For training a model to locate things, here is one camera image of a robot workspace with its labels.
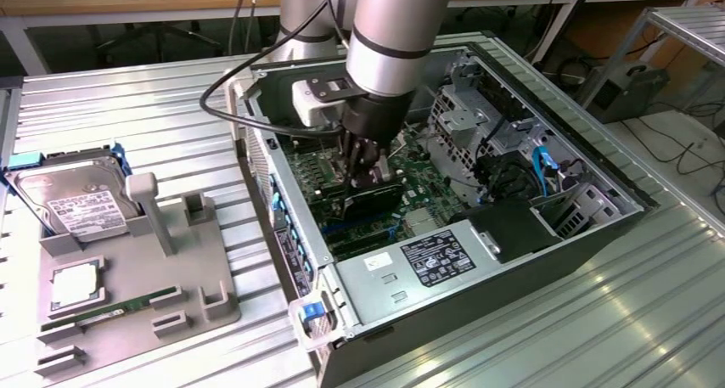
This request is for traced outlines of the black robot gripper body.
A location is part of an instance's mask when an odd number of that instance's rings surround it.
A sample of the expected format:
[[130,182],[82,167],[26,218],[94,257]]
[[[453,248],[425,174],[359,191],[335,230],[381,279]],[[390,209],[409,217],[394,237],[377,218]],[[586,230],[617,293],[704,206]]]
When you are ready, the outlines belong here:
[[343,148],[351,149],[358,140],[373,142],[378,148],[389,148],[402,129],[414,97],[416,92],[396,97],[366,94],[349,98],[341,119]]

